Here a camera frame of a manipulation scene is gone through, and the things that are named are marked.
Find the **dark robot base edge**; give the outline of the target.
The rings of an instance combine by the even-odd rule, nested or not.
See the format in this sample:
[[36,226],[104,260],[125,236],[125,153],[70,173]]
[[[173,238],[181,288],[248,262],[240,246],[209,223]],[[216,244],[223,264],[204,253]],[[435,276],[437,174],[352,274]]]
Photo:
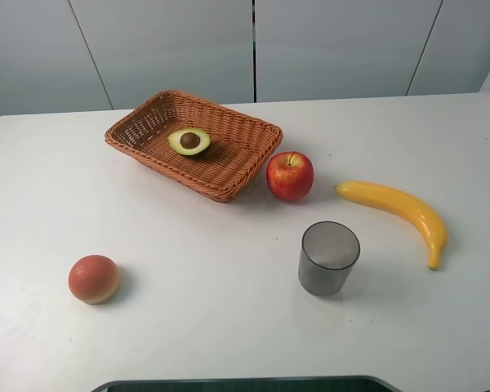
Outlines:
[[370,376],[110,381],[93,391],[398,391]]

